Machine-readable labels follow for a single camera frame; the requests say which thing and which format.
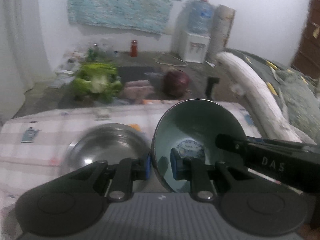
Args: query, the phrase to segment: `bottle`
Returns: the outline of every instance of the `bottle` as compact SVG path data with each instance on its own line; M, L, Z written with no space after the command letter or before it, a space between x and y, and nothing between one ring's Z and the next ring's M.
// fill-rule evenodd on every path
M131 41L130 56L131 57L137 57L138 56L138 43L137 43L136 40L132 40Z
M208 0L194 1L189 15L188 30L192 33L204 34L210 31L213 6Z

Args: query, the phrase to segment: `white cord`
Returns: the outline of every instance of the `white cord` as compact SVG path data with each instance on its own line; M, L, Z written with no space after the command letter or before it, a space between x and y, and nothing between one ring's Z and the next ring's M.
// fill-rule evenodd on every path
M185 62L185 61L183 61L183 60L181 60L181 59L179 59L179 58L177 58L177 57L175 57L175 56L172 56L171 54L168 54L168 55L171 56L171 57L174 57L174 58L177 59L177 60L182 61L184 64L183 64L183 65L182 65L182 64L180 64L180 65L175 65L175 64L169 64L169 63L161 63L161 62L159 62L159 59L160 59L163 55L164 55L164 53L161 54L159 57L153 58L153 59L156 61L156 63L159 63L159 64L161 64L161 65L168 65L168 66L174 66L174 67L187 67L187 66L188 66L188 63L187 63L187 62Z

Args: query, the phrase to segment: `checkered tablecloth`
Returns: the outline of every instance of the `checkered tablecloth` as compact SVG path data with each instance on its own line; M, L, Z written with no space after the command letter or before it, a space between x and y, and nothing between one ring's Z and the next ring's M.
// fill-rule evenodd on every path
M161 116L174 102L108 107L109 118L97 114L106 108L52 110L12 119L0 133L0 221L27 190L59 176L68 146L93 126L105 123L137 124L150 141ZM248 136L260 137L239 104L220 102L241 123ZM21 142L28 128L39 130L33 143Z

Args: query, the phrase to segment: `metal bowl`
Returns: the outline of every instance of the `metal bowl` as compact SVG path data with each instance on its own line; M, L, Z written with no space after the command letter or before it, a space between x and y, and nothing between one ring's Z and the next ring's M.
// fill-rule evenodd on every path
M142 133L128 125L109 123L91 128L70 144L60 174L67 174L98 160L118 164L124 158L140 158L150 152L149 144ZM134 182L134 190L141 189L142 184Z
M191 99L171 107L160 119L151 146L153 166L162 185L170 191L190 191L188 181L173 178L170 165L172 148L176 148L182 157L198 157L206 164L215 164L217 160L242 163L238 155L215 146L215 138L220 133L239 140L246 139L238 120L217 103Z

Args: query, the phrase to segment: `gray ribbed surface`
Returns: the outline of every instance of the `gray ribbed surface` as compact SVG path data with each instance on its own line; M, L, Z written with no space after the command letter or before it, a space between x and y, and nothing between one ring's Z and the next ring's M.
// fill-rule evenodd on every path
M50 240L25 234L21 240ZM199 203L188 193L135 193L125 203L111 204L103 218L82 233L59 237L67 240L300 240L292 233L265 238L250 236L228 225L211 204Z

